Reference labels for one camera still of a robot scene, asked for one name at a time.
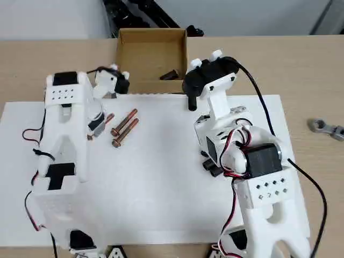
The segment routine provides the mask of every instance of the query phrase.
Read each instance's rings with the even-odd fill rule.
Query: wooden table
[[[114,39],[0,42],[0,111],[6,101],[42,101],[45,78],[63,70],[90,70],[114,62]],[[317,257],[344,253],[344,143],[314,134],[308,118],[344,125],[344,37],[189,38],[188,59],[221,48],[256,78],[263,94],[280,94],[298,164],[322,186],[329,206]],[[229,94],[255,94],[243,73]],[[323,206],[314,186],[300,175],[312,228],[318,233]],[[125,246],[128,258],[200,258],[207,245]],[[0,248],[0,257],[52,257],[51,248]],[[59,257],[70,257],[60,250]]]

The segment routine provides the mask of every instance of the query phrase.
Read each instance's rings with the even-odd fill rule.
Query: cardboard box
[[[187,34],[181,28],[122,28],[116,64],[130,73],[130,93],[182,92],[187,70]],[[160,80],[177,70],[179,78]]]

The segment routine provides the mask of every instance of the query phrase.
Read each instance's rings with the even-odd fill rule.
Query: copper bolt
[[[112,119],[114,118],[114,113],[111,113],[107,116],[105,124],[107,124],[108,122],[110,122]]]
[[[127,128],[125,128],[125,130],[123,131],[123,133],[117,138],[117,139],[113,139],[112,140],[112,145],[113,147],[120,147],[120,142],[130,133],[130,131],[135,127],[135,125],[137,125],[139,122],[138,118],[135,118],[129,125]]]
[[[123,119],[122,122],[116,127],[111,129],[112,136],[116,137],[119,135],[119,131],[129,122],[130,119],[132,119],[133,116],[138,112],[137,109],[133,109],[126,118]]]

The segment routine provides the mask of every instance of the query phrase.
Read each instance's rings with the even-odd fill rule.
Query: white board
[[[278,95],[264,97],[276,135],[293,153]],[[228,97],[230,106],[245,105],[256,126],[268,125],[256,96]],[[83,184],[85,211],[97,209],[109,244],[199,243],[217,241],[232,203],[230,180],[213,178],[202,167],[194,122],[208,113],[206,101],[195,112],[187,110],[183,95],[122,95],[104,99],[115,118],[104,133],[90,142],[90,180]],[[133,108],[138,109],[137,127],[116,149],[111,127]],[[24,141],[25,128],[39,128],[44,112],[41,102],[7,103],[0,123],[0,246],[51,245],[48,230],[35,232],[24,210],[24,197],[37,169],[34,143]],[[297,202],[306,214],[301,192]],[[29,209],[44,223],[34,199]],[[306,216],[301,216],[309,232]],[[232,225],[242,223],[236,213]]]

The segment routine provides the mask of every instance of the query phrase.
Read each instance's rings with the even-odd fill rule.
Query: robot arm
[[[95,87],[84,72],[48,76],[44,130],[37,152],[39,176],[33,194],[45,214],[45,226],[63,248],[75,253],[105,248],[104,231],[75,214],[74,197],[89,177],[87,135],[97,137],[105,129],[107,115],[99,99],[108,92],[125,94],[129,86],[129,74],[116,66],[99,67],[95,72]]]
[[[215,51],[209,60],[193,60],[183,82],[190,111],[197,108],[196,97],[207,99],[210,108],[209,114],[195,122],[202,153],[210,158],[204,167],[213,176],[224,172],[235,178],[233,191],[241,208],[246,248],[238,250],[228,237],[233,232],[230,220],[218,246],[223,255],[228,255],[223,248],[226,246],[233,257],[277,258],[283,256],[275,244],[282,240],[294,258],[308,258],[309,235],[300,227],[295,202],[297,184],[292,176],[294,168],[285,162],[285,145],[266,130],[253,126],[246,107],[230,108],[228,104],[226,90],[236,80],[236,63]],[[267,210],[272,210],[270,218],[266,218]]]

